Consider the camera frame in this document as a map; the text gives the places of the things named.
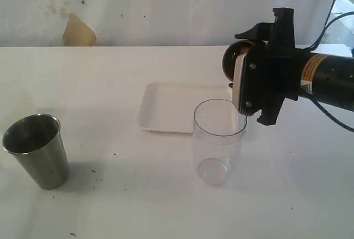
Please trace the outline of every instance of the metal cup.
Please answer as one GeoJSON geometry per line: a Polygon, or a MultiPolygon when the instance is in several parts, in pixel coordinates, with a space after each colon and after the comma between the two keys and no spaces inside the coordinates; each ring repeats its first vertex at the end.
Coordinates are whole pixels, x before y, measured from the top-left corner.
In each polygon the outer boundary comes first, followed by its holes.
{"type": "Polygon", "coordinates": [[[5,132],[2,146],[43,189],[57,188],[69,177],[60,122],[54,116],[37,114],[17,121],[5,132]]]}

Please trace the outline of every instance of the table surface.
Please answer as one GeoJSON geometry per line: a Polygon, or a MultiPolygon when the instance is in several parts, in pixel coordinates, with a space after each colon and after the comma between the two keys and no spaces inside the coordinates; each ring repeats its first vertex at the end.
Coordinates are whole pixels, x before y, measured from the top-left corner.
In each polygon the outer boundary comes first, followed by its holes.
{"type": "MultiPolygon", "coordinates": [[[[286,100],[276,126],[250,118],[219,188],[190,165],[191,136],[139,129],[149,83],[227,85],[226,48],[0,48],[0,132],[56,115],[71,166],[46,191],[0,152],[1,238],[353,238],[353,134],[310,101],[286,100]]],[[[354,124],[352,112],[327,109],[354,124]]]]}

